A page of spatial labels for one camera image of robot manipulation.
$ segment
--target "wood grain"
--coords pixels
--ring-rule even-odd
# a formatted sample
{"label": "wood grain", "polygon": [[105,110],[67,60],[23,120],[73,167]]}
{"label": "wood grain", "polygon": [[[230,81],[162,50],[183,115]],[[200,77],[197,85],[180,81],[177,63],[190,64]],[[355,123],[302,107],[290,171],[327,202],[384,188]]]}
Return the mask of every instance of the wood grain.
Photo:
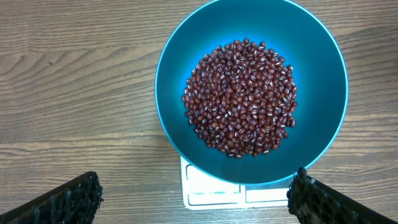
{"label": "wood grain", "polygon": [[[174,27],[206,1],[0,0],[0,213],[95,170],[95,223],[298,223],[287,208],[184,208],[154,105]],[[398,220],[398,1],[300,0],[335,35],[348,113],[310,175]]]}

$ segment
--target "teal plastic bowl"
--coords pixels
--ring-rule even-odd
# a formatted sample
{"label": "teal plastic bowl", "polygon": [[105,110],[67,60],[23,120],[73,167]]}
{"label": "teal plastic bowl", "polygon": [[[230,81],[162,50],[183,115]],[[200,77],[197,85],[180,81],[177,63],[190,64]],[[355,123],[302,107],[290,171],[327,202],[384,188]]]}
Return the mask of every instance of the teal plastic bowl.
{"label": "teal plastic bowl", "polygon": [[[185,80],[217,45],[245,37],[265,41],[293,65],[298,87],[296,127],[268,155],[228,158],[205,147],[185,117]],[[341,51],[328,29],[308,10],[284,0],[219,0],[190,14],[160,56],[155,103],[170,142],[189,163],[210,176],[244,185],[273,184],[308,169],[330,147],[343,124],[348,77]]]}

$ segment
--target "wooden table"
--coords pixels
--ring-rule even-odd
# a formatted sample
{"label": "wooden table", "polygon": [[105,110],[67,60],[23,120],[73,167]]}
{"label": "wooden table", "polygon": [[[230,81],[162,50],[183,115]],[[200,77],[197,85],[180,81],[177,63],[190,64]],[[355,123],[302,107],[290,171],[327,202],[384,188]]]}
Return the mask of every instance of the wooden table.
{"label": "wooden table", "polygon": [[[286,207],[194,212],[154,104],[169,35],[206,0],[0,0],[0,213],[95,170],[95,223],[298,223]],[[314,178],[398,220],[398,1],[299,0],[335,35],[348,113]]]}

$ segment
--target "table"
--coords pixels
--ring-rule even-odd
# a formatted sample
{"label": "table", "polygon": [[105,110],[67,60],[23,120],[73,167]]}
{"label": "table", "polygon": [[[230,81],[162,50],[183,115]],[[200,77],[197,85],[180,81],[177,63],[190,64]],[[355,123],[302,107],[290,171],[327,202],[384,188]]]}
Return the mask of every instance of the table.
{"label": "table", "polygon": [[[336,37],[350,96],[309,174],[398,220],[398,1],[299,0]],[[0,0],[0,213],[88,171],[95,223],[298,223],[287,208],[190,211],[154,104],[174,28],[206,0]]]}

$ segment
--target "bowl rim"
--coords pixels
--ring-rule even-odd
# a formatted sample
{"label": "bowl rim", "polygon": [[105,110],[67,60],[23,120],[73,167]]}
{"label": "bowl rim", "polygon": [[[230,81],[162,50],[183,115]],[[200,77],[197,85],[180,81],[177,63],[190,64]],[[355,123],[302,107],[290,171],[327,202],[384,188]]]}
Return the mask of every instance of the bowl rim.
{"label": "bowl rim", "polygon": [[[164,48],[163,48],[163,50],[162,50],[162,53],[160,54],[159,61],[158,61],[158,64],[157,64],[157,66],[156,66],[154,91],[155,91],[155,105],[156,105],[156,111],[157,111],[157,114],[158,114],[160,123],[161,123],[161,125],[162,125],[162,128],[163,128],[163,130],[164,130],[164,132],[165,132],[165,134],[166,134],[166,136],[167,136],[167,139],[168,139],[168,140],[170,141],[170,143],[173,145],[174,149],[180,154],[180,156],[182,156],[189,164],[193,165],[193,166],[196,167],[198,170],[200,170],[200,171],[202,171],[203,173],[209,175],[210,177],[214,177],[214,178],[216,178],[216,179],[218,179],[218,180],[225,181],[225,182],[229,182],[229,183],[232,183],[232,184],[239,184],[239,185],[245,185],[245,186],[258,186],[258,185],[276,184],[276,183],[279,183],[279,182],[282,182],[282,181],[291,179],[291,178],[294,176],[294,173],[293,173],[293,174],[290,174],[290,175],[287,176],[287,177],[278,179],[278,180],[274,180],[274,181],[266,182],[266,183],[256,183],[256,184],[248,184],[248,183],[234,182],[234,181],[225,180],[225,179],[222,179],[222,178],[220,178],[220,177],[214,176],[213,174],[210,174],[210,173],[204,171],[202,168],[200,168],[200,167],[198,167],[197,165],[195,165],[194,163],[192,163],[192,162],[180,151],[180,149],[175,145],[175,143],[174,143],[173,140],[171,139],[169,133],[167,132],[167,130],[166,130],[165,126],[164,126],[162,117],[160,116],[159,107],[158,107],[157,90],[156,90],[157,88],[156,88],[156,87],[157,87],[157,77],[158,77],[159,65],[160,65],[160,62],[162,61],[162,57],[163,57],[163,54],[164,54],[164,52],[165,52],[165,49],[167,48],[167,46],[168,46],[170,40],[172,39],[172,37],[174,36],[174,34],[176,33],[176,31],[178,31],[178,29],[182,26],[182,24],[183,24],[184,22],[186,22],[186,21],[189,19],[189,17],[193,16],[196,12],[198,12],[198,11],[201,10],[201,9],[203,9],[204,7],[209,6],[210,4],[213,4],[214,2],[218,2],[218,1],[220,1],[220,0],[213,0],[213,1],[210,1],[210,2],[208,2],[208,3],[206,3],[206,4],[202,5],[202,6],[198,7],[198,8],[197,8],[196,10],[194,10],[193,12],[191,12],[191,13],[190,13],[190,14],[189,14],[189,15],[188,15],[188,16],[187,16],[187,17],[174,29],[174,31],[172,32],[172,34],[170,35],[170,37],[167,39],[166,44],[164,45]],[[330,38],[332,39],[332,41],[333,41],[333,43],[334,43],[334,45],[335,45],[335,47],[336,47],[336,49],[337,49],[337,51],[338,51],[338,53],[339,53],[339,56],[340,56],[340,59],[341,59],[341,62],[342,62],[342,64],[343,64],[343,68],[344,68],[345,85],[346,85],[346,97],[345,97],[345,105],[344,105],[344,109],[343,109],[343,114],[341,115],[340,123],[339,123],[338,128],[336,129],[336,131],[335,131],[333,137],[330,139],[330,142],[329,142],[328,145],[324,148],[324,150],[322,150],[322,152],[319,153],[319,155],[318,155],[312,162],[310,162],[308,165],[305,166],[305,169],[308,170],[308,168],[310,168],[312,165],[314,165],[314,163],[316,163],[316,161],[318,161],[318,160],[327,152],[327,150],[330,148],[330,146],[331,146],[331,145],[333,144],[333,142],[336,140],[337,135],[338,135],[338,133],[340,132],[341,128],[343,127],[344,119],[345,119],[346,112],[347,112],[348,98],[349,98],[348,72],[347,72],[346,62],[345,62],[344,56],[343,56],[343,54],[342,54],[342,52],[341,52],[341,49],[340,49],[340,47],[339,47],[339,45],[338,45],[338,43],[337,43],[335,37],[331,34],[331,32],[330,32],[330,31],[328,30],[328,28],[326,27],[326,25],[324,25],[324,23],[323,23],[317,16],[315,16],[312,12],[310,12],[308,9],[304,8],[303,6],[301,6],[301,5],[299,5],[299,4],[295,3],[295,2],[292,2],[292,1],[290,1],[290,0],[281,0],[281,1],[285,1],[285,2],[287,2],[287,3],[290,3],[290,4],[292,4],[292,5],[296,6],[296,7],[298,7],[299,9],[303,10],[303,11],[306,12],[308,15],[312,16],[312,17],[323,27],[323,29],[326,31],[326,33],[327,33],[327,34],[330,36]]]}

